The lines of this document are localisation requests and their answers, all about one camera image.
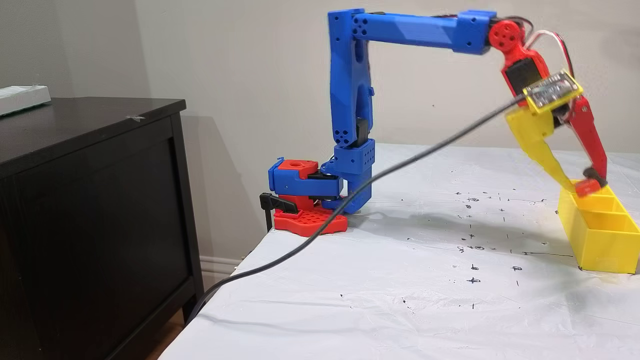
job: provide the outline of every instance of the black cable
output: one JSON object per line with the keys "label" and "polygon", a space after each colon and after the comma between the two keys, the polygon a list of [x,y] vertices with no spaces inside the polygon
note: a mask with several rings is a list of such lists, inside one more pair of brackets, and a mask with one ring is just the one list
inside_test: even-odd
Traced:
{"label": "black cable", "polygon": [[431,154],[433,154],[434,152],[442,149],[445,146],[448,146],[450,144],[452,144],[453,142],[455,142],[456,140],[460,139],[461,137],[465,136],[466,134],[469,134],[471,131],[477,129],[478,127],[482,126],[484,123],[488,122],[489,120],[493,119],[494,117],[496,117],[498,114],[502,113],[503,111],[507,110],[508,108],[512,107],[513,105],[517,104],[518,102],[524,100],[525,96],[520,94],[516,97],[514,97],[512,100],[510,100],[509,102],[507,102],[505,105],[500,106],[499,108],[497,108],[496,110],[493,110],[492,112],[490,112],[489,114],[483,116],[482,118],[478,119],[477,121],[471,123],[471,125],[465,127],[464,129],[462,129],[461,131],[457,132],[456,134],[448,137],[447,139],[441,141],[440,143],[422,151],[419,152],[418,154],[412,156],[411,158],[408,158],[406,160],[403,160],[391,167],[386,168],[385,170],[382,170],[381,172],[377,173],[376,175],[372,176],[371,178],[369,178],[369,180],[367,180],[366,182],[364,182],[363,184],[361,184],[354,192],[350,193],[347,197],[343,198],[342,203],[340,204],[340,206],[338,206],[333,213],[331,214],[331,216],[329,216],[326,221],[324,221],[324,223],[311,235],[309,236],[302,244],[298,245],[295,249],[289,251],[288,253],[284,254],[283,256],[279,257],[278,259],[273,260],[270,263],[267,263],[265,265],[262,266],[258,266],[257,268],[251,269],[251,270],[247,270],[245,272],[241,272],[240,274],[235,274],[235,275],[231,275],[230,277],[227,277],[226,279],[220,280],[218,281],[216,284],[214,284],[213,286],[211,286],[207,291],[205,291],[205,293],[198,299],[198,302],[196,303],[196,306],[194,307],[193,311],[191,312],[191,314],[189,315],[189,319],[187,320],[187,324],[189,324],[195,317],[196,315],[200,312],[202,306],[204,306],[207,297],[209,297],[209,295],[211,295],[214,291],[216,291],[218,288],[220,288],[220,286],[223,286],[225,284],[228,284],[232,281],[238,280],[238,279],[242,279],[243,277],[248,277],[251,275],[255,275],[259,272],[263,272],[265,270],[269,270],[270,268],[273,268],[276,265],[279,265],[281,263],[283,263],[285,260],[291,258],[293,255],[301,252],[305,247],[308,247],[309,244],[311,244],[321,233],[322,231],[324,231],[326,229],[326,227],[329,225],[329,223],[331,221],[333,221],[333,219],[335,219],[335,217],[337,217],[339,214],[342,213],[342,210],[344,210],[344,208],[351,202],[351,200],[353,200],[354,197],[356,197],[360,192],[362,192],[363,190],[365,190],[369,185],[371,185],[373,182],[397,171],[402,169],[403,167],[407,166],[407,165],[411,165],[412,163],[415,163],[416,161],[425,158],[426,156],[429,156]]}

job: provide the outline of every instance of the wall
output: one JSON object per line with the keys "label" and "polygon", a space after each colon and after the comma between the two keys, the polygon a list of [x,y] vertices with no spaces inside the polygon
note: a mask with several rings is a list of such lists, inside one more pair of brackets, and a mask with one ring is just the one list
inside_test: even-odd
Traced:
{"label": "wall", "polygon": [[52,96],[73,96],[58,21],[52,1],[0,1],[0,88],[55,84]]}
{"label": "wall", "polygon": [[[326,12],[412,14],[493,8],[523,15],[568,42],[608,151],[640,152],[632,94],[640,80],[640,4],[597,0],[56,0],[78,96],[187,99],[184,129],[203,256],[239,259],[264,235],[257,196],[278,156],[332,153]],[[552,39],[538,49],[563,67]],[[478,57],[371,44],[379,142],[434,143],[509,97],[500,52]],[[579,149],[566,129],[555,149]],[[516,147],[495,121],[460,145]]]}

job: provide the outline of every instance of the white wire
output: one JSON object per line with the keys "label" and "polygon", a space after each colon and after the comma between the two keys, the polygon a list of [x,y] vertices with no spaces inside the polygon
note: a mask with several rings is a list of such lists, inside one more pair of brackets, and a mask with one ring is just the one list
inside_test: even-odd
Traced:
{"label": "white wire", "polygon": [[528,49],[531,46],[533,46],[533,44],[535,44],[536,41],[538,41],[538,38],[540,37],[540,35],[548,35],[550,37],[553,37],[556,42],[558,43],[558,46],[560,47],[560,50],[562,50],[563,52],[563,56],[564,56],[564,47],[562,45],[562,41],[560,41],[560,38],[558,37],[558,35],[556,33],[554,33],[553,31],[549,31],[549,30],[538,30],[535,33],[531,34],[531,36],[529,37],[529,39],[527,40],[527,42],[524,44],[524,48]]}

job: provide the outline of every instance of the yellow compartment box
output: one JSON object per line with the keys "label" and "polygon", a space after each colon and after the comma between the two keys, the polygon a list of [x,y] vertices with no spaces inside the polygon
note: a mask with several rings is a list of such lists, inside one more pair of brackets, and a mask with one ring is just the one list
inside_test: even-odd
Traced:
{"label": "yellow compartment box", "polygon": [[558,215],[581,268],[636,272],[640,229],[608,186],[587,197],[562,189]]}

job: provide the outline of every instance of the floor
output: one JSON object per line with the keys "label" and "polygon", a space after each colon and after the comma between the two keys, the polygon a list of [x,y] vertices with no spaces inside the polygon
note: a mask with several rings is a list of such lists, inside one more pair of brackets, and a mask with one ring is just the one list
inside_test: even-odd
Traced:
{"label": "floor", "polygon": [[154,339],[156,341],[156,347],[151,354],[147,356],[146,360],[157,360],[169,344],[180,334],[183,328],[184,320],[182,319],[182,310],[180,310],[171,317],[171,320],[157,333]]}

